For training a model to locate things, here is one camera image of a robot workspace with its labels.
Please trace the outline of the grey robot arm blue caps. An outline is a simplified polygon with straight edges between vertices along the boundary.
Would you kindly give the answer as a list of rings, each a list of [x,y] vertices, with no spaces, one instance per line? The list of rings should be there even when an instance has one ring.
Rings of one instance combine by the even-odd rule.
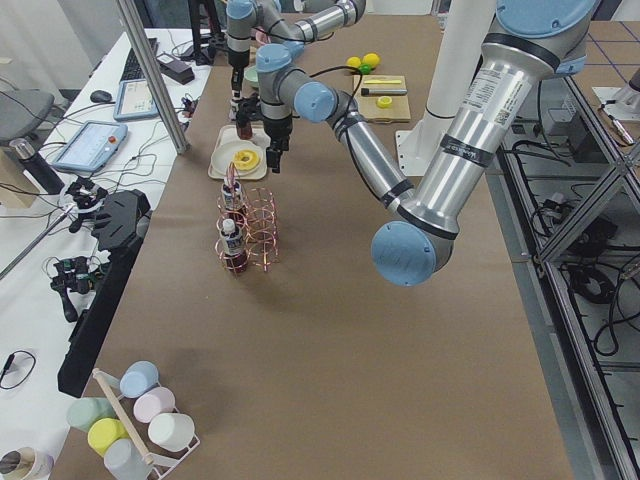
[[[356,24],[361,1],[337,1],[295,23],[275,1],[231,1],[226,7],[232,86],[257,64],[260,106],[270,144],[267,166],[278,171],[294,116],[326,122],[371,193],[395,220],[374,235],[377,271],[400,286],[420,284],[449,260],[461,209],[491,163],[507,129],[537,82],[580,71],[595,5],[591,1],[497,1],[483,39],[482,62],[452,124],[418,185],[392,160],[346,92],[313,80],[295,64],[308,43]]]

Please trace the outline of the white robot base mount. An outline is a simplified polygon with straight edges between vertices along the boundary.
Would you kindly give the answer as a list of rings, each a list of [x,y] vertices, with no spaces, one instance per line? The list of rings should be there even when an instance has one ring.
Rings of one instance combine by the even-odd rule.
[[[399,165],[405,175],[425,173],[451,126],[475,75],[495,9],[496,3],[486,0],[450,4],[423,118],[412,130],[396,133]]]

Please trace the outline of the second grey robot arm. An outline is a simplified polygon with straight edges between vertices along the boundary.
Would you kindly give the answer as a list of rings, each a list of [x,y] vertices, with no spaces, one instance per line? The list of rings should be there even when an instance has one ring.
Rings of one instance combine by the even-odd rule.
[[[304,49],[304,44],[313,43],[340,28],[356,24],[365,11],[365,1],[330,1],[324,10],[295,23],[289,23],[281,12],[279,1],[228,1],[226,38],[228,63],[232,67],[230,119],[236,119],[242,99],[244,70],[250,62],[253,30],[263,30],[273,42],[294,46],[293,57],[296,57]]]

